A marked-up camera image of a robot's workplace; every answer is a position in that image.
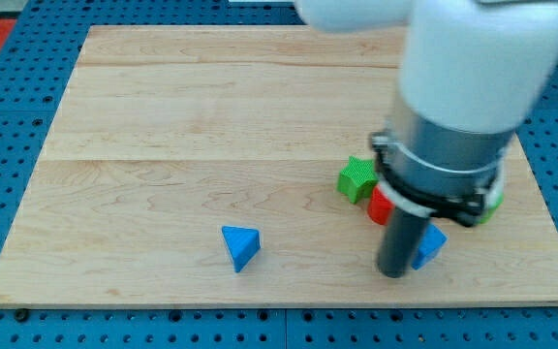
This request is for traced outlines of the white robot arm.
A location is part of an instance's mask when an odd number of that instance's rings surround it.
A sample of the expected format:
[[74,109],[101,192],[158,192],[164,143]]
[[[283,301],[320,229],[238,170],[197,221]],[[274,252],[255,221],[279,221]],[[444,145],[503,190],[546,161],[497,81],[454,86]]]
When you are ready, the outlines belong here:
[[343,34],[404,24],[392,112],[372,138],[392,228],[473,226],[502,190],[512,134],[558,62],[558,1],[298,1]]

